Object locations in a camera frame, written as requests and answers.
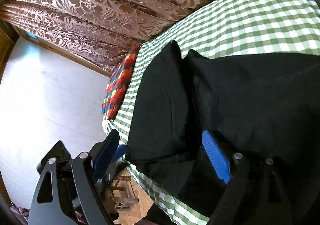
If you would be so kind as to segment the black pants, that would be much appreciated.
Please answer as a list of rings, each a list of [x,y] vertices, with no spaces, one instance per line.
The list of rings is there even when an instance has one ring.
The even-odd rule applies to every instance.
[[[205,130],[227,152],[286,157],[285,143],[319,146],[319,57],[209,59],[195,50],[182,57],[178,44],[169,42],[144,71],[126,159],[210,219],[226,186],[204,151]]]

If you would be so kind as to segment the wooden stool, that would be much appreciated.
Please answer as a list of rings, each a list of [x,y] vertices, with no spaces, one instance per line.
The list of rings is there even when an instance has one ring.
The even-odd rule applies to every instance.
[[[139,203],[129,175],[115,176],[109,189],[117,209],[130,209],[134,204]]]

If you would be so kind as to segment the multicoloured checkered pillow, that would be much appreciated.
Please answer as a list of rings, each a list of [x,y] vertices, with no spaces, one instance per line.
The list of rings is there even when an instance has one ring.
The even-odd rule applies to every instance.
[[[116,117],[123,103],[127,88],[132,78],[140,45],[131,50],[122,62],[113,69],[110,81],[105,89],[105,97],[101,107],[101,113],[112,120]]]

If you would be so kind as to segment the green white checkered bedsheet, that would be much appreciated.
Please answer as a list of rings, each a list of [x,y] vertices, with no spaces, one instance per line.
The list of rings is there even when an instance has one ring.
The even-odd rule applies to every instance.
[[[314,0],[216,0],[173,25],[138,52],[131,82],[115,119],[103,120],[105,132],[117,129],[127,144],[136,96],[144,71],[171,41],[182,57],[190,50],[203,57],[300,53],[319,57],[319,7]],[[177,224],[209,224],[209,218],[171,196],[129,163],[133,179]]]

